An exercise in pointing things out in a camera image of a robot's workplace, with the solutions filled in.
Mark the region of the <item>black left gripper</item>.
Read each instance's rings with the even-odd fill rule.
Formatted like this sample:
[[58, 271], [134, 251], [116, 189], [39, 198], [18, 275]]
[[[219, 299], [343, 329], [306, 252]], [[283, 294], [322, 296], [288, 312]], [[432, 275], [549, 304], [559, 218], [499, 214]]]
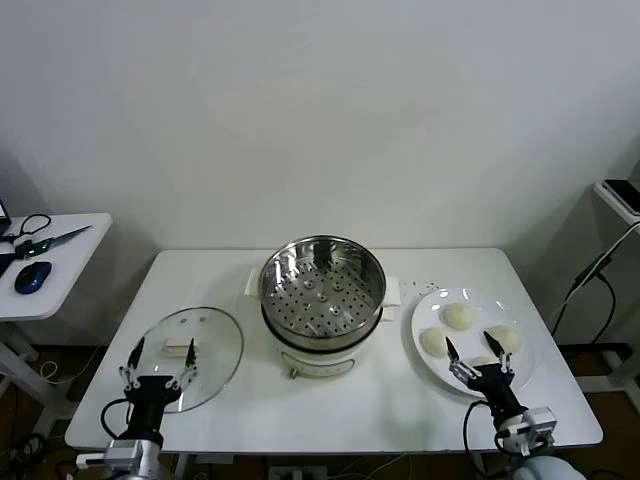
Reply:
[[123, 381], [125, 397], [132, 405], [131, 416], [124, 436], [158, 435], [165, 408], [176, 402], [197, 376], [196, 349], [191, 339], [186, 354], [184, 367], [171, 376], [137, 376], [137, 367], [144, 349], [145, 338], [142, 337], [124, 366], [119, 367], [119, 375]]

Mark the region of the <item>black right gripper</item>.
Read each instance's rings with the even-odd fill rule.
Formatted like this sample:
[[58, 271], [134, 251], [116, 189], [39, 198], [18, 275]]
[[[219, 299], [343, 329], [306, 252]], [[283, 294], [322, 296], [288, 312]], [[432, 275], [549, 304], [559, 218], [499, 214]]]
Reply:
[[511, 367], [510, 352], [506, 352], [497, 339], [488, 331], [483, 333], [490, 349], [499, 359], [497, 363], [480, 365], [476, 370], [480, 376], [475, 379], [475, 370], [465, 364], [450, 340], [446, 338], [449, 370], [462, 384], [468, 385], [473, 380], [473, 390], [484, 395], [489, 403], [493, 416], [516, 416], [523, 412], [523, 406], [511, 389], [514, 370]]

